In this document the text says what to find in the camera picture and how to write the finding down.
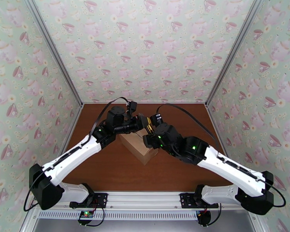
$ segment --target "cardboard box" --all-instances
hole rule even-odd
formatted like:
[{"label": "cardboard box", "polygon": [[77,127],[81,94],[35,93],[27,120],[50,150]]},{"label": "cardboard box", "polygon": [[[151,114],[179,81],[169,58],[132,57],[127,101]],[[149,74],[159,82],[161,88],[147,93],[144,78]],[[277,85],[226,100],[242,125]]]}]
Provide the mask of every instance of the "cardboard box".
[{"label": "cardboard box", "polygon": [[120,134],[122,144],[139,160],[146,165],[148,161],[158,153],[158,149],[147,148],[143,142],[143,136],[147,131],[142,129],[136,133]]}]

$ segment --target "wallpaper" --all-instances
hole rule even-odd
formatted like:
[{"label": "wallpaper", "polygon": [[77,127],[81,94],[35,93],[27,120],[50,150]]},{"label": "wallpaper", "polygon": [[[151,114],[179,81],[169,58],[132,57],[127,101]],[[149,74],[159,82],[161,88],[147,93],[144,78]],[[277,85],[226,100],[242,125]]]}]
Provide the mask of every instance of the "wallpaper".
[{"label": "wallpaper", "polygon": [[287,205],[265,218],[290,231],[290,0],[266,0],[210,109],[229,155],[275,175]]},{"label": "wallpaper", "polygon": [[35,0],[84,102],[204,102],[253,0]]},{"label": "wallpaper", "polygon": [[22,0],[0,0],[0,231],[25,217],[28,170],[57,155],[78,104]]}]

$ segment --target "black mounting bracket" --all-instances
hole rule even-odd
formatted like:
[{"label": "black mounting bracket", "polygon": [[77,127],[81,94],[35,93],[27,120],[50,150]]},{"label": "black mounting bracket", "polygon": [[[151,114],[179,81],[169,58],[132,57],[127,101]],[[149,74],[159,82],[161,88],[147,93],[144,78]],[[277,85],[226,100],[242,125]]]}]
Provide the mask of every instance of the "black mounting bracket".
[{"label": "black mounting bracket", "polygon": [[[201,207],[196,203],[196,201],[193,198],[193,193],[181,193],[179,194],[179,198],[181,200],[181,208],[205,208]],[[208,204],[206,205],[206,208],[218,208],[218,204]]]},{"label": "black mounting bracket", "polygon": [[86,183],[82,183],[82,185],[87,188],[89,195],[81,203],[70,202],[71,208],[106,208],[107,193],[95,193]]}]

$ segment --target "black cable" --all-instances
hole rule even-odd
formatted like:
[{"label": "black cable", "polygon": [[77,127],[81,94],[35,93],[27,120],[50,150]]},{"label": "black cable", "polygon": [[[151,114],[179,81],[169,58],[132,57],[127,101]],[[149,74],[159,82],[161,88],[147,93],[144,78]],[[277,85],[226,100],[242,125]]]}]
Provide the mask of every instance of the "black cable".
[{"label": "black cable", "polygon": [[193,121],[195,121],[205,132],[207,132],[207,134],[210,135],[210,137],[215,141],[215,145],[216,145],[216,148],[217,148],[217,152],[218,152],[218,148],[219,148],[219,144],[218,144],[218,140],[217,138],[214,136],[213,133],[211,133],[210,130],[208,130],[199,120],[197,120],[192,114],[190,114],[188,111],[186,111],[185,109],[183,109],[182,107],[179,107],[177,105],[174,105],[174,104],[171,104],[171,103],[165,103],[165,104],[162,104],[161,106],[159,106],[156,110],[156,114],[159,113],[159,108],[164,106],[164,105],[167,105],[167,106],[173,106],[177,109],[179,109],[180,111],[184,112],[185,114],[187,114]]},{"label": "black cable", "polygon": [[282,208],[282,207],[284,207],[284,206],[286,206],[286,199],[285,199],[285,197],[283,196],[283,194],[277,189],[277,188],[275,188],[274,186],[272,186],[271,184],[269,184],[269,183],[267,183],[266,181],[264,181],[264,180],[261,180],[261,179],[257,179],[257,181],[262,181],[263,183],[265,183],[266,185],[268,185],[268,186],[270,186],[271,188],[273,188],[273,190],[275,190],[281,197],[282,197],[282,199],[283,199],[283,204],[282,205],[273,205],[273,207],[275,207],[275,208]]},{"label": "black cable", "polygon": [[99,224],[97,224],[97,225],[86,225],[86,226],[89,226],[89,227],[97,227],[97,226],[101,225],[104,222],[104,217],[105,217],[105,211],[104,211],[103,208],[102,208],[102,211],[103,211],[103,217],[102,217],[102,221],[100,221]]},{"label": "black cable", "polygon": [[33,183],[31,184],[30,188],[29,188],[29,191],[27,193],[27,196],[25,198],[25,202],[24,202],[24,211],[25,212],[28,212],[30,211],[31,209],[33,209],[36,205],[38,205],[38,203],[34,204],[34,205],[31,205],[30,208],[26,209],[26,204],[27,204],[27,201],[28,201],[28,198],[29,198],[29,194],[30,194],[30,191],[32,190],[34,184],[36,183],[36,181],[40,178],[40,176],[42,176],[46,171],[49,171],[51,170],[51,167],[45,169],[34,181]]},{"label": "black cable", "polygon": [[92,126],[92,128],[91,128],[91,130],[90,130],[90,132],[89,132],[88,140],[87,140],[85,143],[83,143],[82,145],[87,144],[87,143],[90,141],[91,136],[92,136],[92,134],[94,133],[94,130],[95,130],[95,128],[96,128],[96,126],[97,126],[99,120],[101,119],[103,113],[105,112],[105,110],[106,110],[106,109],[107,109],[107,108],[108,108],[108,107],[109,107],[113,102],[115,102],[116,100],[118,100],[118,99],[120,99],[120,98],[121,98],[121,99],[124,99],[124,100],[128,103],[128,100],[127,100],[125,97],[118,97],[118,98],[116,98],[116,99],[110,101],[109,103],[107,103],[107,105],[103,108],[103,110],[102,110],[101,113],[99,114],[98,118],[97,118],[96,121],[94,122],[94,125]]},{"label": "black cable", "polygon": [[218,213],[218,216],[216,217],[216,219],[213,222],[211,222],[208,225],[206,225],[206,226],[210,226],[210,225],[214,224],[219,219],[220,215],[221,215],[221,204],[220,204],[220,210],[219,210],[219,213]]}]

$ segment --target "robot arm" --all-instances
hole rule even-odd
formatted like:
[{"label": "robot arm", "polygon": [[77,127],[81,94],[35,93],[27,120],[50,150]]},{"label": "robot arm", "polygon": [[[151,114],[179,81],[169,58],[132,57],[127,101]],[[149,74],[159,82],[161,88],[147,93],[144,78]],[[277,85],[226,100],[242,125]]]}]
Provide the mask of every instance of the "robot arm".
[{"label": "robot arm", "polygon": [[105,122],[94,129],[91,138],[87,135],[53,161],[42,167],[35,164],[30,168],[29,186],[41,209],[49,209],[58,202],[82,203],[90,199],[92,190],[86,184],[72,185],[62,183],[62,180],[87,158],[113,142],[116,134],[128,134],[143,128],[148,132],[148,135],[143,136],[148,148],[162,148],[183,162],[211,170],[233,183],[223,187],[198,185],[194,199],[200,208],[207,208],[214,203],[233,203],[264,215],[273,207],[273,194],[264,183],[273,184],[271,173],[252,171],[218,153],[197,137],[182,137],[172,125],[163,122],[160,114],[150,118],[141,115],[132,117],[136,109],[135,102],[131,102],[128,108],[129,112],[125,114],[122,107],[113,107]]},{"label": "robot arm", "polygon": [[198,185],[194,199],[200,208],[214,203],[232,203],[264,215],[273,207],[273,194],[269,192],[273,175],[270,172],[256,172],[244,167],[195,136],[182,137],[172,125],[163,122],[160,114],[150,119],[156,128],[153,133],[143,136],[148,148],[162,148],[185,163],[211,170],[233,183],[223,187]]},{"label": "robot arm", "polygon": [[84,202],[91,192],[94,194],[89,186],[62,183],[63,179],[87,158],[112,143],[117,134],[136,132],[143,128],[149,131],[146,117],[132,116],[136,103],[129,102],[127,107],[127,111],[119,106],[113,107],[90,138],[89,135],[85,136],[77,145],[43,166],[35,164],[30,168],[29,187],[42,210],[63,201]]}]

